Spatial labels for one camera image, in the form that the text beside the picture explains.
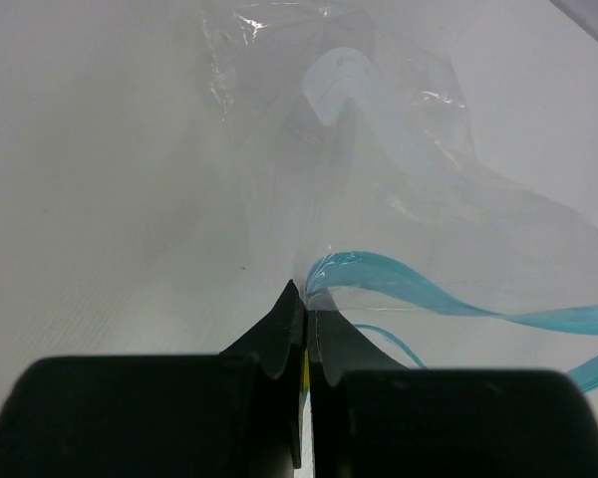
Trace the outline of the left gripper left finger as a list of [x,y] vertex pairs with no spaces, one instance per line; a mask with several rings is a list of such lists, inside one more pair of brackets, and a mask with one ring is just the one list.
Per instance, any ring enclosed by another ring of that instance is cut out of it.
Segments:
[[290,477],[301,465],[305,315],[288,283],[214,355],[33,362],[0,410],[0,477]]

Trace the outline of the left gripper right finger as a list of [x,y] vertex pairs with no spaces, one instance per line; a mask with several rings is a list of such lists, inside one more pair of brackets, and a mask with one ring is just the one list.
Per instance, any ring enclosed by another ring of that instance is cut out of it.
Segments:
[[336,311],[307,316],[318,477],[598,477],[598,425],[565,375],[414,369]]

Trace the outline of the clear zip top bag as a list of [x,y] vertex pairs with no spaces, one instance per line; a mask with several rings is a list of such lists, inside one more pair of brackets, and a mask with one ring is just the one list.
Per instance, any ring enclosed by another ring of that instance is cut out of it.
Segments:
[[252,253],[312,310],[391,311],[385,336],[438,365],[460,325],[537,335],[598,388],[598,224],[473,141],[454,65],[374,2],[205,1],[209,91]]

